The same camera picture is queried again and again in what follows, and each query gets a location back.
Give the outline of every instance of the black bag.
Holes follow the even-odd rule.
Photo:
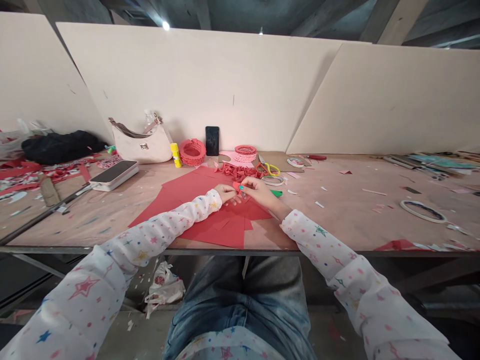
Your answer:
[[[49,133],[47,136],[30,138],[21,143],[21,148],[27,160],[41,165],[55,165],[98,153],[105,145],[96,136],[77,130],[65,135]]]

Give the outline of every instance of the table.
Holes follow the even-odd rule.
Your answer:
[[[302,211],[356,252],[383,257],[471,259],[480,256],[480,252],[466,251],[374,251],[398,239],[439,246],[454,245],[450,241],[454,239],[480,251],[480,241],[477,239],[480,239],[480,197],[451,191],[462,185],[480,184],[480,173],[464,178],[451,177],[439,182],[431,180],[424,173],[394,165],[375,155],[327,157],[325,161],[313,160],[312,169],[299,173],[300,178],[284,173],[288,183],[274,189],[283,191],[282,201],[293,209]],[[209,166],[213,166],[214,160],[215,157],[209,160]],[[89,191],[72,203],[69,214],[55,212],[7,246],[0,246],[0,251],[18,254],[86,254],[94,245],[100,245],[126,230],[128,224],[157,196],[163,183],[193,169],[190,166],[177,169],[172,161],[140,165],[139,173],[114,191]],[[344,170],[349,170],[352,174],[341,174],[340,171]],[[99,172],[101,170],[95,165],[90,167],[92,176]],[[61,191],[73,193],[78,190],[83,180],[76,179],[77,182],[61,182]],[[413,188],[420,194],[401,187]],[[297,194],[288,193],[287,189]],[[362,189],[386,193],[387,196]],[[449,222],[466,229],[473,236],[448,229],[445,223],[432,223],[408,213],[399,206],[402,200],[420,201],[437,209]],[[38,200],[31,200],[29,196],[17,201],[15,206],[26,207],[32,201]],[[385,206],[381,213],[373,211],[378,208],[377,205]],[[15,211],[10,207],[7,210],[4,208],[5,206],[2,207],[0,216],[0,221],[4,220],[3,224],[8,219],[7,214]],[[5,234],[2,232],[4,230],[0,229],[0,235]],[[245,249],[239,250],[177,238],[165,254],[296,256],[299,253],[296,244],[281,231],[275,218],[254,221],[253,230],[245,232],[244,241]]]

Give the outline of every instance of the long-sleeve shirt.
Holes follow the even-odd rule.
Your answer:
[[[95,246],[43,300],[1,359],[94,360],[139,267],[222,206],[216,190],[161,213]],[[403,299],[363,256],[293,210],[280,227],[325,277],[363,337],[367,357],[459,359],[447,339]],[[282,359],[245,328],[193,339],[178,359]]]

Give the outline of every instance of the white star-print sleeve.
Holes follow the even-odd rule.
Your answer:
[[[335,289],[370,360],[460,359],[448,340],[420,316],[368,260],[303,213],[293,210],[282,230]]]
[[[95,246],[45,297],[0,359],[95,360],[137,269],[221,206],[211,190]]]

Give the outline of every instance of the glue stick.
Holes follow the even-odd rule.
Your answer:
[[[171,153],[173,154],[173,161],[175,162],[176,168],[182,167],[182,162],[180,161],[180,152],[179,145],[176,142],[170,144]]]

